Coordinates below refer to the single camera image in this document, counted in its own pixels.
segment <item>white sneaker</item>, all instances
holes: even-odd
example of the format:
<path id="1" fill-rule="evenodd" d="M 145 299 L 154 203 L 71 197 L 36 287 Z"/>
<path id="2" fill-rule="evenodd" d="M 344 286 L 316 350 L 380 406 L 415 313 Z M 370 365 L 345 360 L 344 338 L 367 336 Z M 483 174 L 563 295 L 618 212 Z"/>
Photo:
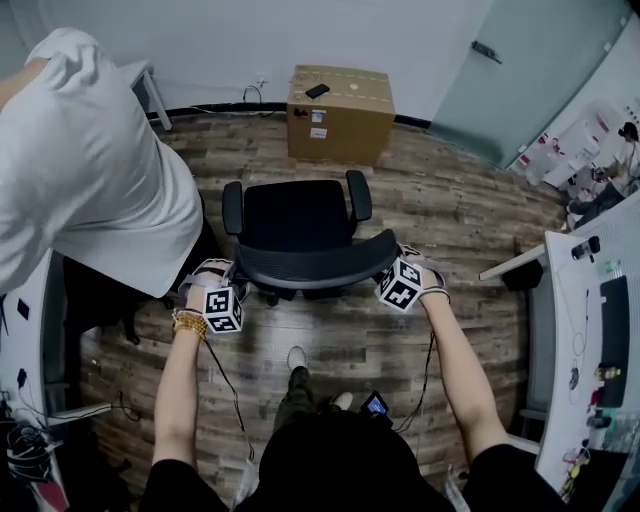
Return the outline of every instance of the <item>white sneaker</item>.
<path id="1" fill-rule="evenodd" d="M 331 405 L 335 405 L 343 411 L 347 411 L 349 410 L 349 407 L 351 407 L 351 402 L 353 402 L 353 395 L 347 391 L 334 397 L 331 400 Z"/>
<path id="2" fill-rule="evenodd" d="M 289 350 L 289 357 L 287 357 L 287 364 L 289 365 L 289 370 L 293 371 L 298 366 L 307 367 L 307 355 L 302 350 L 302 347 L 293 347 Z"/>

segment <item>gold bracelet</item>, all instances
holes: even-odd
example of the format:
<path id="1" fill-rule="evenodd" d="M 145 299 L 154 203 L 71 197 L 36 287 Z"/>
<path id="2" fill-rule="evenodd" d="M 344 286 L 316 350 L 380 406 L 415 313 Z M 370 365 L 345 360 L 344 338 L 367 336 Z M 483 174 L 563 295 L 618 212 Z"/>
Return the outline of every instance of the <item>gold bracelet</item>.
<path id="1" fill-rule="evenodd" d="M 178 311 L 173 313 L 173 330 L 187 329 L 195 332 L 204 341 L 207 339 L 207 321 L 191 311 Z"/>

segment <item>door handle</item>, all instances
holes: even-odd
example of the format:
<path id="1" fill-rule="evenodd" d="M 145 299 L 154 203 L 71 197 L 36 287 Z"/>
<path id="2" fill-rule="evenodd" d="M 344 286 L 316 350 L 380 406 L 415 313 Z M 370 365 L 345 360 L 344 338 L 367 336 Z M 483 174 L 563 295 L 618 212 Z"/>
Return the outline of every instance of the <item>door handle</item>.
<path id="1" fill-rule="evenodd" d="M 498 64 L 502 64 L 502 61 L 498 57 L 498 54 L 493 48 L 489 48 L 486 44 L 482 44 L 480 41 L 474 41 L 471 43 L 471 49 L 474 52 L 478 52 L 480 55 L 484 55 L 485 57 L 491 59 Z"/>

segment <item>white t-shirt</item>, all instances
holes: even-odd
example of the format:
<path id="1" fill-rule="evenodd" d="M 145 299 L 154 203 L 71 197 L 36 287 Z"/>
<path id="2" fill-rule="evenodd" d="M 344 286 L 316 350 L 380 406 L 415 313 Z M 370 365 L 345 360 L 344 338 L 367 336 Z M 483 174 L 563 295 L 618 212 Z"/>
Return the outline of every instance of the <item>white t-shirt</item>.
<path id="1" fill-rule="evenodd" d="M 51 247 L 161 297 L 202 227 L 189 168 L 91 36 L 55 30 L 35 57 L 49 62 L 0 112 L 0 294 Z"/>
<path id="2" fill-rule="evenodd" d="M 623 141 L 615 159 L 622 164 L 623 171 L 611 180 L 611 184 L 624 197 L 629 197 L 631 191 L 629 183 L 640 176 L 640 144 Z"/>

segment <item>person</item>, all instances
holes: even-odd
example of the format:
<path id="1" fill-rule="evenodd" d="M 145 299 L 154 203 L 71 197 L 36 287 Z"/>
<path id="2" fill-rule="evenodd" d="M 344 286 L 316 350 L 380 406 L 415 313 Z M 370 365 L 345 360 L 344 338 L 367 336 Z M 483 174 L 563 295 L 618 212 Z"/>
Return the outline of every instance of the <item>person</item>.
<path id="1" fill-rule="evenodd" d="M 572 201 L 567 206 L 569 213 L 582 215 L 582 218 L 575 222 L 574 229 L 610 210 L 633 192 L 634 182 L 640 177 L 638 128 L 633 123 L 625 123 L 618 135 L 623 137 L 624 141 L 615 154 L 613 164 L 604 173 L 604 177 L 611 178 L 611 181 L 593 201 Z"/>
<path id="2" fill-rule="evenodd" d="M 212 282 L 220 279 L 207 276 Z M 431 291 L 439 286 L 436 274 L 426 269 L 423 283 Z M 189 292 L 183 314 L 193 315 L 194 322 L 203 307 L 203 294 L 204 289 L 195 285 Z M 420 302 L 435 333 L 442 381 L 470 464 L 464 490 L 470 509 L 565 510 L 533 464 L 509 445 L 489 381 L 448 297 L 429 293 Z M 158 388 L 153 465 L 141 512 L 228 510 L 197 472 L 197 360 L 202 329 L 183 327 L 178 325 Z M 422 478 L 411 449 L 391 428 L 361 414 L 336 410 L 348 407 L 348 395 L 334 401 L 335 412 L 316 413 L 300 347 L 291 349 L 288 364 L 289 389 L 260 462 L 259 485 L 236 506 L 238 512 L 454 510 Z"/>
<path id="3" fill-rule="evenodd" d="M 0 82 L 0 296 L 50 248 L 152 297 L 220 253 L 185 162 L 98 43 L 70 28 Z"/>

